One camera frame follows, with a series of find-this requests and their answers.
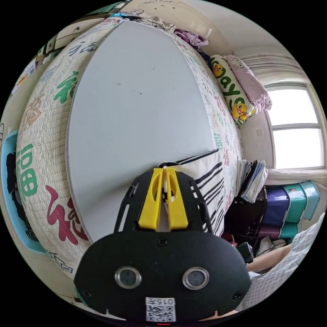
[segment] striped pillow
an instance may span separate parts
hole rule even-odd
[[[213,150],[203,155],[187,158],[177,162],[167,161],[159,168],[173,167],[176,171],[191,176],[207,204],[213,234],[220,237],[224,230],[223,186],[224,176],[220,151]],[[163,181],[162,197],[167,207],[167,182]]]

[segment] curtain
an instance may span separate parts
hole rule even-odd
[[[280,53],[257,53],[239,58],[263,85],[279,82],[310,82],[304,70],[292,56]]]
[[[321,184],[327,191],[327,169],[319,170],[290,170],[290,169],[268,169],[265,185],[295,184],[311,180]]]

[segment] mattress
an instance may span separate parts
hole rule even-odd
[[[91,242],[76,213],[67,181],[68,118],[74,89],[85,68],[98,46],[120,23],[120,19],[104,20],[58,55],[34,88],[18,133],[17,162],[22,164],[16,164],[16,169],[25,178],[20,181],[20,189],[24,190],[23,207],[27,219],[40,244],[70,278],[74,277]],[[237,128],[215,77],[201,56],[178,36],[160,31],[174,40],[191,69],[190,78],[194,77],[195,88],[200,91],[205,111],[202,103],[199,110],[207,116],[210,144],[222,151],[224,207],[227,210],[236,190],[237,157],[240,157]]]
[[[216,78],[198,51],[177,35],[163,32],[174,39],[192,70],[205,104],[216,148],[223,153],[226,212],[237,195],[237,162],[242,159],[239,129],[235,125]]]

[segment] camera lens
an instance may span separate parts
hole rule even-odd
[[[188,269],[183,275],[183,284],[189,290],[200,290],[209,281],[209,273],[200,267]]]
[[[124,289],[133,289],[141,283],[140,273],[132,267],[121,267],[115,273],[116,283]]]

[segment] pillow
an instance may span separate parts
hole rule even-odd
[[[226,56],[229,67],[255,107],[255,113],[261,110],[270,110],[272,102],[267,90],[257,80],[251,69],[239,58],[231,55]]]
[[[232,113],[235,124],[240,125],[254,114],[254,107],[237,81],[227,61],[220,55],[210,57],[212,72]]]

